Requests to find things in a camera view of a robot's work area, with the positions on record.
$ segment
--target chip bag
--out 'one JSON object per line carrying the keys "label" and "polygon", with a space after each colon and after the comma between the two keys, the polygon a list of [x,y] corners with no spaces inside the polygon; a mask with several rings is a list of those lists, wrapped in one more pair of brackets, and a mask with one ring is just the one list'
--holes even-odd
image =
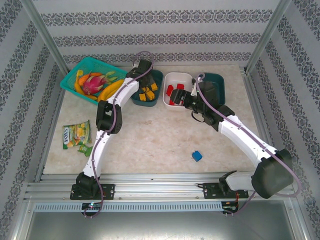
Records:
{"label": "chip bag", "polygon": [[80,124],[66,125],[62,127],[63,149],[90,143],[91,130],[89,120]]}
{"label": "chip bag", "polygon": [[92,146],[81,145],[78,152],[83,153],[86,157],[89,157],[92,151]]}

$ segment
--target small blue block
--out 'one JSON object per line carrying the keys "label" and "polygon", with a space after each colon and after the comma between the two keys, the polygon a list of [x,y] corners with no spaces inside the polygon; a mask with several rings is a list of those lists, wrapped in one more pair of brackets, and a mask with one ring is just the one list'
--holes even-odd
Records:
{"label": "small blue block", "polygon": [[198,161],[200,161],[202,159],[202,155],[198,151],[193,152],[192,153],[192,157],[196,162],[198,162]]}

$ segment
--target banana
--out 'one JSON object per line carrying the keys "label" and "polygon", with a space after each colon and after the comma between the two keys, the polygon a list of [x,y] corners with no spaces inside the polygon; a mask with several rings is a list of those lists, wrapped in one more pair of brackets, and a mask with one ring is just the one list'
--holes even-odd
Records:
{"label": "banana", "polygon": [[97,101],[100,102],[101,100],[106,101],[110,98],[115,92],[121,87],[124,83],[124,79],[119,79],[118,81],[110,84],[107,86],[103,91],[99,94]]}

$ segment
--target plastic basket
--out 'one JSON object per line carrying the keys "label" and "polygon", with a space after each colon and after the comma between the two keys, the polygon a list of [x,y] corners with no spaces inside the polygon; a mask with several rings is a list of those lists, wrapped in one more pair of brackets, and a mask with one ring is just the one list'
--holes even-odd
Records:
{"label": "plastic basket", "polygon": [[115,71],[115,74],[111,75],[110,77],[117,77],[117,81],[120,79],[125,79],[127,74],[125,70],[109,65],[92,57],[85,57],[82,61],[80,61],[60,82],[60,87],[95,105],[98,105],[97,101],[94,101],[75,91],[75,81],[78,70],[83,70],[84,75],[90,72],[106,74],[107,72]]}

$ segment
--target white table surface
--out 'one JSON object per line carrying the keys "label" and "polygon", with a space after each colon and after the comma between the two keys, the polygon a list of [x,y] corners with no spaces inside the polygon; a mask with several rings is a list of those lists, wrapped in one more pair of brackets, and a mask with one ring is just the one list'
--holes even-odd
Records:
{"label": "white table surface", "polygon": [[[257,126],[243,79],[237,65],[156,66],[164,76],[170,72],[220,74],[224,78],[225,104],[255,134]],[[122,107],[123,125],[113,138],[102,163],[104,174],[212,173],[232,170],[252,171],[254,166],[231,140],[205,123],[192,119],[191,111],[165,108],[162,91],[154,107]],[[46,160],[44,174],[78,174],[88,161],[79,146],[64,150],[63,125],[90,120],[91,137],[96,137],[97,106],[66,91]],[[203,158],[195,162],[192,152]]]}

